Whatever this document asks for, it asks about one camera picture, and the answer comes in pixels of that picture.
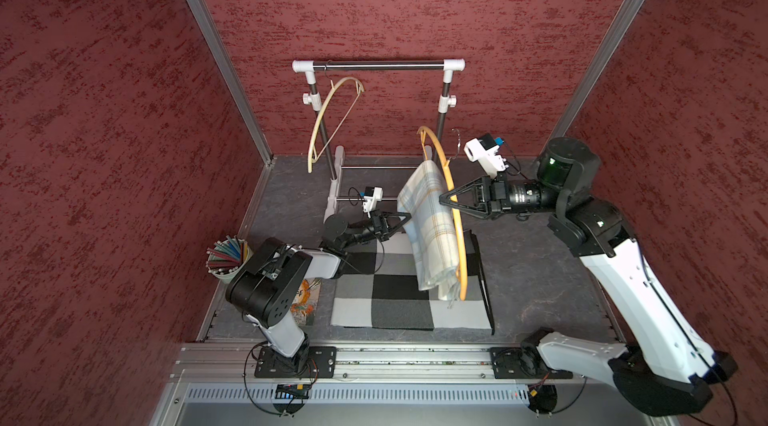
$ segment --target black and white checkered mat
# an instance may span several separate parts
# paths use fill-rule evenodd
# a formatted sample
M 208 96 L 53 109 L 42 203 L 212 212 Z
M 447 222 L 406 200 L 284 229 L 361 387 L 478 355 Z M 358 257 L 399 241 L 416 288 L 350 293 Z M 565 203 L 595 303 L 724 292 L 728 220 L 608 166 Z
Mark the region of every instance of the black and white checkered mat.
M 495 332 L 493 313 L 485 287 L 477 238 L 465 231 L 467 296 L 465 301 L 439 301 L 437 288 L 419 291 L 416 264 L 406 234 L 396 234 L 383 244 L 371 242 L 350 248 L 343 275 L 336 280 L 331 325 L 348 328 L 487 329 Z

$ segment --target gray square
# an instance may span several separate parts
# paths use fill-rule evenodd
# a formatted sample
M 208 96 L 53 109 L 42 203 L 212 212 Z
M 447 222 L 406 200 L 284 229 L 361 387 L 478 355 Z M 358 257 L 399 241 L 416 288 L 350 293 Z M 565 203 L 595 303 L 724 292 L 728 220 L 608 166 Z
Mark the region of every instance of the gray square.
M 429 290 L 429 301 L 437 301 L 437 286 Z M 482 301 L 480 292 L 480 279 L 477 276 L 467 277 L 467 297 L 466 301 Z
M 382 255 L 376 255 L 376 267 L 381 267 L 376 273 L 377 275 L 393 275 L 393 276 L 415 276 L 416 275 L 416 260 L 413 258 L 413 254 L 391 254 L 386 253 L 382 259 Z
M 371 303 L 371 324 L 381 329 L 435 328 L 429 301 L 415 299 L 374 299 Z
M 370 299 L 372 296 L 372 275 L 343 275 L 336 279 L 336 297 Z

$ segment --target metal hanger hook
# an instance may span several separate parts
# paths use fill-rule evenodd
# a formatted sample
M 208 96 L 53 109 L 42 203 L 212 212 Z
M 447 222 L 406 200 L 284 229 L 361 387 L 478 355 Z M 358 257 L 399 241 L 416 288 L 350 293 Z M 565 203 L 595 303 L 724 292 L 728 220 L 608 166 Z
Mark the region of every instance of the metal hanger hook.
M 458 157 L 458 155 L 459 155 L 459 154 L 461 154 L 461 152 L 462 152 L 462 132 L 461 132 L 461 131 L 459 131 L 459 130 L 458 130 L 458 129 L 456 129 L 456 128 L 452 128 L 452 129 L 451 129 L 451 133 L 453 133 L 454 131 L 456 131 L 456 136 L 457 136 L 457 138 L 458 138 L 458 143 L 456 144 L 456 155 L 455 155 L 455 156 L 453 156 L 453 157 L 450 159 L 451 161 L 453 161 L 454 159 L 456 159 L 456 158 Z

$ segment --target red textured wall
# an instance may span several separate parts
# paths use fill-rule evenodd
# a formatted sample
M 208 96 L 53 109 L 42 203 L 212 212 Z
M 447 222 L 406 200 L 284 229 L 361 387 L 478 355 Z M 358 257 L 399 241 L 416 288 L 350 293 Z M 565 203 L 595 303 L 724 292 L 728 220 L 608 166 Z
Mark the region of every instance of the red textured wall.
M 259 157 L 184 0 L 0 14 L 0 423 L 144 424 Z
M 677 305 L 739 362 L 740 424 L 768 417 L 766 58 L 768 0 L 647 0 L 569 131 Z M 715 389 L 704 418 L 730 424 Z
M 536 155 L 622 0 L 206 1 L 277 153 L 305 154 L 314 123 L 293 59 L 464 58 L 446 131 L 492 132 L 519 154 Z M 337 144 L 352 153 L 419 154 L 416 129 L 435 127 L 442 75 L 356 75 L 367 92 Z M 319 84 L 326 94 L 322 74 Z M 351 100 L 336 97 L 331 130 Z

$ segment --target black cable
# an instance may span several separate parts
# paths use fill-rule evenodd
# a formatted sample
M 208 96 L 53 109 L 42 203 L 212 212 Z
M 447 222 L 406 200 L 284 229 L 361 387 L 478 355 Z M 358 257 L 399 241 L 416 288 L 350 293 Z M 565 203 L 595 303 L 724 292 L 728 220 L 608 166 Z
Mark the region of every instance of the black cable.
M 667 312 L 669 313 L 669 315 L 672 317 L 672 320 L 675 322 L 677 327 L 680 329 L 680 332 L 683 333 L 683 335 L 685 336 L 686 341 L 688 341 L 688 344 L 690 344 L 690 346 L 694 349 L 694 351 L 696 351 L 696 355 L 699 357 L 701 362 L 704 363 L 704 365 L 706 366 L 706 368 L 708 370 L 712 371 L 712 373 L 715 375 L 717 380 L 720 382 L 720 385 L 723 386 L 723 389 L 725 390 L 725 393 L 728 395 L 728 400 L 730 401 L 731 411 L 734 412 L 734 422 L 731 423 L 730 426 L 736 426 L 739 423 L 739 411 L 736 408 L 736 400 L 734 399 L 734 396 L 730 393 L 730 390 L 725 385 L 724 379 L 720 377 L 720 375 L 717 373 L 715 368 L 713 368 L 712 366 L 710 366 L 710 364 L 708 362 L 706 362 L 706 359 L 704 359 L 704 356 L 701 355 L 701 353 L 699 352 L 699 350 L 696 347 L 696 345 L 694 344 L 694 342 L 691 341 L 690 336 L 688 336 L 688 333 L 686 333 L 685 328 L 683 328 L 683 325 L 681 325 L 680 322 L 677 321 L 677 317 L 675 317 L 675 315 L 672 313 L 672 310 L 667 305 L 667 302 L 661 297 L 661 294 L 659 294 L 658 290 L 656 289 L 656 286 L 654 285 L 654 282 L 650 280 L 650 276 L 648 275 L 648 263 L 645 261 L 645 256 L 643 256 L 643 248 L 640 247 L 640 241 L 639 240 L 636 240 L 636 241 L 638 241 L 638 252 L 640 254 L 640 264 L 643 265 L 643 274 L 645 274 L 645 280 L 648 282 L 648 285 L 653 290 L 653 292 L 656 293 L 656 297 L 659 298 L 659 301 L 661 302 L 661 305 L 664 306 L 664 309 L 666 309 Z M 697 417 L 693 416 L 692 414 L 688 414 L 687 416 L 691 417 L 692 419 L 695 419 L 696 421 L 699 421 L 702 424 L 706 424 L 707 426 L 715 426 L 715 424 L 708 423 L 708 422 L 706 422 L 706 421 L 704 421 L 702 419 L 698 419 Z
M 258 409 L 261 412 L 267 413 L 267 414 L 272 414 L 273 416 L 282 416 L 282 413 L 269 412 L 269 411 L 265 410 L 264 408 L 262 408 L 261 406 L 259 406 L 258 404 L 256 404 L 256 402 L 254 401 L 254 397 L 250 395 L 250 391 L 248 390 L 248 384 L 245 381 L 246 369 L 248 368 L 248 357 L 251 356 L 252 354 L 254 354 L 254 349 L 258 348 L 259 346 L 264 346 L 264 344 L 269 344 L 269 342 L 264 341 L 264 342 L 261 342 L 259 344 L 255 344 L 250 349 L 248 354 L 245 356 L 245 363 L 243 363 L 243 386 L 245 387 L 245 394 L 248 395 L 248 399 L 250 399 L 250 402 L 254 406 L 256 406 L 256 409 Z
M 552 411 L 550 414 L 561 413 L 561 412 L 565 411 L 566 409 L 570 408 L 571 406 L 573 406 L 574 403 L 576 402 L 576 400 L 581 397 L 581 393 L 584 392 L 584 386 L 586 386 L 586 385 L 587 385 L 587 378 L 584 378 L 584 382 L 581 383 L 581 389 L 579 390 L 578 394 L 576 394 L 576 398 L 574 398 L 572 402 L 568 403 L 568 406 L 563 406 L 562 408 L 560 408 L 557 411 Z
M 384 242 L 383 242 L 381 239 L 379 239 L 379 236 L 376 236 L 376 239 L 377 239 L 377 241 L 379 241 L 379 244 L 380 244 L 380 245 L 382 245 L 382 260 L 381 260 L 381 262 L 379 263 L 379 266 L 378 266 L 378 267 L 376 267 L 376 268 L 373 270 L 373 272 L 362 272 L 362 271 L 360 271 L 360 269 L 358 269 L 357 267 L 353 266 L 353 265 L 352 265 L 352 263 L 350 263 L 349 261 L 347 261 L 345 258 L 342 258 L 341 256 L 337 256 L 337 258 L 339 258 L 339 259 L 341 259 L 342 261 L 344 261 L 344 262 L 345 262 L 345 263 L 346 263 L 346 264 L 347 264 L 349 267 L 351 267 L 352 269 L 354 269 L 355 271 L 357 271 L 357 272 L 358 272 L 358 273 L 360 273 L 361 275 L 364 275 L 364 276 L 371 276 L 371 275 L 375 275 L 377 272 L 379 272 L 379 269 L 381 269 L 381 268 L 382 268 L 382 266 L 384 266 L 384 255 L 386 254 L 386 252 L 384 251 Z
M 509 173 L 509 168 L 505 169 L 505 170 L 504 170 L 504 172 L 506 172 L 506 173 L 507 173 L 509 176 L 511 176 L 511 177 L 514 177 L 514 176 L 516 176 L 516 175 L 521 175 L 521 176 L 523 176 L 523 177 L 524 177 L 526 180 L 530 181 L 531 179 L 529 179 L 527 175 L 523 174 L 523 167 L 520 165 L 520 159 L 518 159 L 518 156 L 517 156 L 517 155 L 514 153 L 514 151 L 512 151 L 512 148 L 511 148 L 511 147 L 509 147 L 509 144 L 507 144 L 507 142 L 506 142 L 506 141 L 504 141 L 504 145 L 505 145 L 505 146 L 507 146 L 507 149 L 509 149 L 509 153 L 510 153 L 510 154 L 512 154 L 512 158 L 514 159 L 514 161 L 518 163 L 518 167 L 517 167 L 517 168 L 515 168 L 515 167 L 512 165 L 512 162 L 509 162 L 509 168 L 513 168 L 513 169 L 516 169 L 516 170 L 517 170 L 517 172 L 515 172 L 514 174 L 510 174 L 510 173 Z
M 347 190 L 347 192 L 346 192 L 346 195 L 350 195 L 350 193 L 352 192 L 353 189 L 357 193 L 357 197 L 360 198 L 361 197 L 360 196 L 360 191 L 358 191 L 357 188 L 349 188 L 349 190 Z M 358 204 L 360 204 L 360 201 L 361 201 L 361 199 L 358 199 L 358 200 L 355 201 L 355 204 L 352 204 L 352 200 L 350 199 L 350 205 L 357 206 Z
M 320 368 L 317 367 L 317 363 L 315 363 L 314 359 L 310 358 L 310 361 L 312 361 L 312 364 L 315 365 L 315 378 L 312 379 L 312 382 L 310 383 L 310 389 L 312 389 L 312 386 L 314 386 L 315 383 L 317 383 L 317 378 L 320 376 Z

